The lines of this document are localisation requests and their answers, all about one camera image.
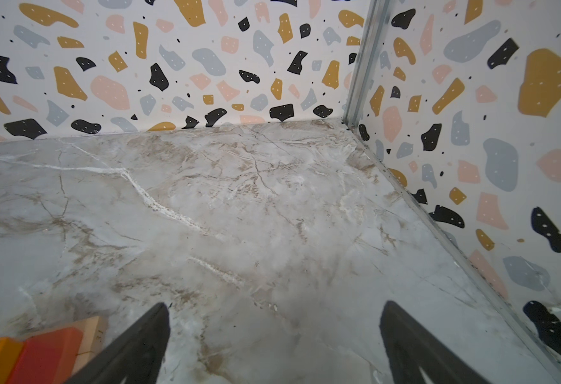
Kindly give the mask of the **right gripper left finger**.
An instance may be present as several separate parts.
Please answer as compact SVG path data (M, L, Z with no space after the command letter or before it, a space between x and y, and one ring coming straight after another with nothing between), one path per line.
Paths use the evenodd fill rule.
M67 382L155 383L170 332L168 307L158 302Z

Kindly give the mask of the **red wood block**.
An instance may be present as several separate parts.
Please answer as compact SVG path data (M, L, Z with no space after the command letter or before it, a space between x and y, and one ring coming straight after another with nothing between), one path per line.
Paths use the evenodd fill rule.
M75 327L30 337L7 383L64 383L72 375L82 339L83 332Z

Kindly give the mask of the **natural wood block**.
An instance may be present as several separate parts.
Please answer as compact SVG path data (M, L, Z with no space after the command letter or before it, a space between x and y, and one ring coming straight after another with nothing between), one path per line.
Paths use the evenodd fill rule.
M93 316L73 323L55 326L47 330L37 331L29 334L29 336L45 336L47 334L71 328L77 329L81 334L79 349L75 355L72 373L70 374L70 376L73 376L91 362L93 358L101 352L101 350L103 350L105 333L108 329L108 320L106 317Z

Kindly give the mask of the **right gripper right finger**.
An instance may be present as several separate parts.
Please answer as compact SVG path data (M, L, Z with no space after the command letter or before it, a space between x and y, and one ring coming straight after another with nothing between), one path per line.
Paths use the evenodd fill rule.
M380 331L395 383L488 383L396 302L384 305Z

